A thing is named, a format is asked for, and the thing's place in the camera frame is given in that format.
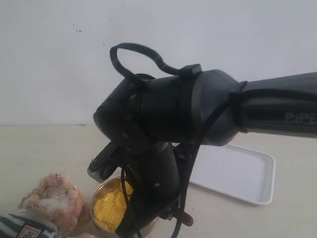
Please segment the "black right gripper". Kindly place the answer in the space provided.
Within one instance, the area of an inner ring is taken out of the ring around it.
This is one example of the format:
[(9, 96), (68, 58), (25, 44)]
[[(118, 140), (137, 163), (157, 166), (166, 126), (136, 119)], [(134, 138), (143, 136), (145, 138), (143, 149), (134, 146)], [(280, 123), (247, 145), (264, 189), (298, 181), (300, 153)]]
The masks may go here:
[(132, 154), (110, 142), (89, 164), (87, 173), (97, 182), (106, 182), (121, 168), (121, 181), (134, 191), (115, 233), (120, 238), (141, 238), (156, 218), (176, 218), (172, 237), (182, 224), (187, 187), (192, 169), (190, 145), (173, 146), (159, 142), (141, 154)]

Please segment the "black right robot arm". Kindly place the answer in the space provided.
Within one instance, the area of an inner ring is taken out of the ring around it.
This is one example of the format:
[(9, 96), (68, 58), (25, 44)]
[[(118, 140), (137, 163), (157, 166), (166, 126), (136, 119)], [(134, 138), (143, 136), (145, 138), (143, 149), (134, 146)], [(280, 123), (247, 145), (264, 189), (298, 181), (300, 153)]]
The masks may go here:
[(220, 70), (135, 78), (140, 85), (122, 80), (94, 113), (109, 144), (88, 168), (101, 182), (121, 167), (134, 189), (115, 230), (121, 238), (139, 235), (157, 217), (175, 217), (177, 237), (188, 222), (187, 188), (202, 145), (223, 146), (247, 132), (317, 135), (314, 72), (253, 82)]

